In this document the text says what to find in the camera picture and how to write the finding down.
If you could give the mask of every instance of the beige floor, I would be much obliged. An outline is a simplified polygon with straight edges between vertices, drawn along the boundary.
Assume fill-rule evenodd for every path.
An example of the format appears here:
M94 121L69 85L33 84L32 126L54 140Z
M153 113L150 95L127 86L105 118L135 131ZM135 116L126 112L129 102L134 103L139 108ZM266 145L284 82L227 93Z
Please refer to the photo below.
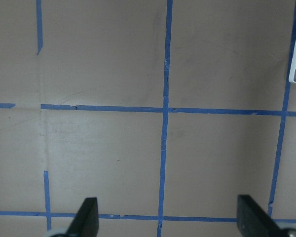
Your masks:
M169 107L281 111L294 4L175 0ZM45 213L47 170L52 213L97 196L100 214L121 217L100 219L99 237L155 237L163 113L40 105L162 108L167 0L43 0L42 13L36 56L35 1L0 1L0 103L16 104L0 109L0 236L46 232L45 217L10 212ZM280 123L169 113L163 216L235 218L244 193L267 211ZM296 219L296 117L286 119L272 217ZM52 217L52 228L71 220ZM163 237L222 235L240 236L234 222L162 223Z

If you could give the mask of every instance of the metal screw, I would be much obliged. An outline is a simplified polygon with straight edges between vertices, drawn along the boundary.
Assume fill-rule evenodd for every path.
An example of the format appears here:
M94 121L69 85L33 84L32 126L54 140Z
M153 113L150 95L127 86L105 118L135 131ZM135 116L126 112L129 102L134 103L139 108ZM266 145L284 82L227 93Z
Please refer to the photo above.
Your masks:
M296 237L296 231L293 231L293 230L288 231L288 236L289 237Z

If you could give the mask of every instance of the blue tape grid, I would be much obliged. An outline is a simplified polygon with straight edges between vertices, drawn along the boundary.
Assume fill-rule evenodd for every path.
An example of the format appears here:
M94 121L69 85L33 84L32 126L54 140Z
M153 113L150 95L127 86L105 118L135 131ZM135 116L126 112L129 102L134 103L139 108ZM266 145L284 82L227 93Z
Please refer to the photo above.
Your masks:
M166 39L165 39L165 62L164 62L164 101L163 108L155 107L121 107L121 106L88 106L88 105L50 105L41 104L41 109L46 110L85 110L85 111L115 111L115 112L150 112L150 113L163 113L163 126L161 137L161 167L160 167L160 189L159 189L159 209L158 216L140 216L140 215L108 215L101 214L99 217L102 219L125 219L125 220L153 220L158 221L157 236L161 237L162 221L199 221L199 222L236 222L235 218L216 218L216 217L176 217L176 216L163 216L163 203L164 203L164 187L165 187L165 168L166 168L166 141L167 141L167 127L168 127L168 114L169 113L192 113L192 114L229 114L229 115L261 115L261 116L280 116L281 124L279 129L279 137L277 143L276 158L273 170L273 178L268 206L268 214L272 215L276 182L278 177L280 157L283 145L284 131L286 117L296 117L296 112L287 111L290 83L286 82L285 94L283 100L283 108L281 111L269 110L235 110L235 109L205 109L205 108L169 108L169 73L170 73L170 43L171 43L171 25L172 25L172 5L173 1L167 1L167 22L166 22ZM40 53L43 47L42 38L42 12L41 0L36 0L37 7L37 54ZM296 39L296 3L294 10L294 22L291 39L291 51L289 57L289 68L292 61L294 44ZM0 103L0 108L11 109L15 104ZM74 213L51 213L50 210L50 195L49 195L49 177L48 171L44 172L44 190L45 190L45 208L46 212L16 212L16 211L0 211L0 215L9 216L43 216L47 219L47 229L51 229L51 217L74 217ZM276 219L278 222L295 223L296 219Z
M270 198L269 198L269 203L268 203L267 213L269 216L272 216L272 212L273 212L273 204L274 204L274 198L275 198L275 192L276 192L276 183L277 183L278 171L280 168L281 153L282 153L284 131L285 131L285 123L286 123L286 116L287 116L287 108L288 108L288 101L289 101L289 97L290 97L290 88L291 88L291 84L288 82L288 77L290 74L290 68L291 68L291 64L292 64L295 40L296 40L296 1L295 1L295 8L294 8L294 20L293 20L293 29L292 29L292 37L291 37L291 48L290 48L290 55L289 55L289 62L288 62L288 70L287 70L287 75L286 75L286 86L285 86L285 93L284 93L284 100L283 100L281 124L280 124L280 130L279 130L278 141L277 141L274 170L273 170L273 177L272 177L272 184L271 184L271 192L270 192Z

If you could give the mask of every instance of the black object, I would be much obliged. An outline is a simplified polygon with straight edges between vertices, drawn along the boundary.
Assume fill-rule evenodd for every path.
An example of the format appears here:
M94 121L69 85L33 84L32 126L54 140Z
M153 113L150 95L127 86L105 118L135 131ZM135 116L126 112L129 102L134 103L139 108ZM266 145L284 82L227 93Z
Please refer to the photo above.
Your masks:
M238 195L237 226L243 237L296 237L295 229L280 229L249 195Z
M84 200L67 232L52 237L96 237L98 230L98 201L96 197L88 197Z

